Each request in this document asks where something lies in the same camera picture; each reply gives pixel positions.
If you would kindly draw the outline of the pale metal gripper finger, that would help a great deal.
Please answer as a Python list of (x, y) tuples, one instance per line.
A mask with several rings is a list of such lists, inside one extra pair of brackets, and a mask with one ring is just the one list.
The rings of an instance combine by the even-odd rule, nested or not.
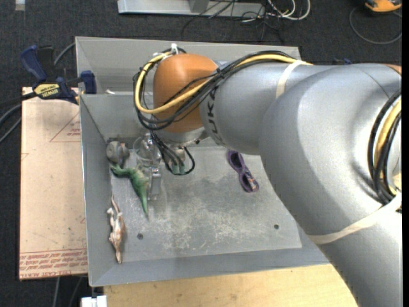
[(151, 169), (150, 198), (156, 200), (161, 193), (162, 174), (158, 168)]

